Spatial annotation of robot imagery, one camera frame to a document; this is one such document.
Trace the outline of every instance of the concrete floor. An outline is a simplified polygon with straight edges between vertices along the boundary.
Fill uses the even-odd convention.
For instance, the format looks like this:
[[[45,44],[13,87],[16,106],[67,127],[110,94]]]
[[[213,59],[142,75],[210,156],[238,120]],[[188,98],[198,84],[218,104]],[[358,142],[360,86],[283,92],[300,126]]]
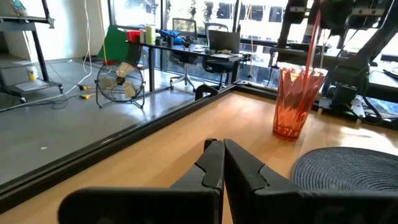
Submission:
[[[65,80],[75,83],[85,76],[83,64],[80,62],[61,60],[50,63],[51,65],[47,65],[50,78],[63,83],[65,91],[73,86]],[[15,77],[9,76],[26,77],[25,70],[24,67],[7,68],[2,69],[2,72],[4,76],[8,76],[6,79],[15,80]],[[98,68],[93,67],[92,76],[82,84],[94,86],[97,73]],[[156,88],[167,87],[171,76],[175,75],[157,71]],[[81,91],[76,88],[68,96],[79,94]],[[34,101],[57,95],[59,95],[58,88],[54,87],[37,91],[27,95],[26,98],[28,101]],[[193,100],[192,88],[184,86],[182,82],[176,84],[174,90],[162,90],[146,96],[143,110],[134,105],[116,103],[99,109],[93,96],[89,100],[71,98],[67,107],[62,110],[53,110],[51,105],[44,105],[0,113],[0,185],[133,124],[148,122],[171,108]],[[100,96],[100,102],[105,103],[107,99]],[[12,97],[0,93],[0,108],[11,105]]]

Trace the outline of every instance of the fan blade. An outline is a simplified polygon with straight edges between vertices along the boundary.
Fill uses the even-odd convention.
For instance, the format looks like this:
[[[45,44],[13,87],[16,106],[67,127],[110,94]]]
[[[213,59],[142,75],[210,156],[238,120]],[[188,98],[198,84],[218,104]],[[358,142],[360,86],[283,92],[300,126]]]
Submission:
[[[118,70],[116,71],[116,74],[118,74],[119,77],[126,77],[126,74],[128,72],[134,71],[134,67],[126,62],[122,62],[119,65]]]
[[[126,98],[132,98],[136,95],[136,89],[131,84],[131,82],[124,82],[123,83],[124,90],[126,91]]]
[[[108,79],[106,77],[103,77],[101,79],[101,86],[105,89],[107,89],[107,88],[113,89],[117,85],[118,85],[118,83],[116,82],[116,80]]]

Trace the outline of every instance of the green folder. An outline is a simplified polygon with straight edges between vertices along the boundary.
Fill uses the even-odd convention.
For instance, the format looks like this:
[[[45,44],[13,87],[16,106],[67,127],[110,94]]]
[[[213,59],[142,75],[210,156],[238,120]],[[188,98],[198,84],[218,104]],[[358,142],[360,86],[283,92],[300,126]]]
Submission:
[[[124,60],[126,59],[129,46],[126,44],[127,32],[119,30],[115,26],[109,26],[105,37],[106,59],[108,60]],[[102,46],[98,55],[99,58],[104,57],[104,46]]]

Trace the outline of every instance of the office chair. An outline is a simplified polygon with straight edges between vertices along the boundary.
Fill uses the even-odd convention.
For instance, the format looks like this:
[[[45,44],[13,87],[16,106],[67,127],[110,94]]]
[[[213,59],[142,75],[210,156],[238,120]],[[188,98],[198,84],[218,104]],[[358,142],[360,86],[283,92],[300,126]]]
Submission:
[[[219,30],[228,32],[228,26],[218,23],[207,23],[205,25],[207,43],[210,45],[209,30]],[[223,87],[223,75],[230,73],[233,70],[233,62],[225,62],[222,60],[217,60],[213,58],[204,58],[202,61],[203,69],[208,73],[219,73],[220,82],[218,86],[213,86],[214,88],[220,90]]]
[[[195,40],[198,39],[197,32],[197,23],[192,19],[181,19],[181,18],[173,18],[173,30],[179,31],[181,36],[185,37],[193,37]],[[203,82],[203,80],[192,78],[188,75],[188,69],[196,67],[196,63],[199,58],[197,56],[193,56],[185,53],[170,53],[169,59],[174,65],[181,66],[185,69],[185,75],[182,77],[172,77],[170,78],[170,89],[174,89],[174,84],[184,81],[185,85],[188,83],[193,87],[193,92],[196,91],[192,80]]]

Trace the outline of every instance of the electric fan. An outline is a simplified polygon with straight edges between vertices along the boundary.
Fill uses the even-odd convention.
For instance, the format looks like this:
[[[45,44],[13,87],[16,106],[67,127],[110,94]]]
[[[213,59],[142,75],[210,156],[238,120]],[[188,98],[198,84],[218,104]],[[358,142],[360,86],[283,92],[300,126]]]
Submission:
[[[145,103],[144,78],[141,71],[132,63],[127,61],[116,62],[112,65],[104,64],[97,76],[96,101],[98,103],[98,92],[106,99],[115,103],[134,103],[143,107]],[[143,91],[142,104],[134,99]]]

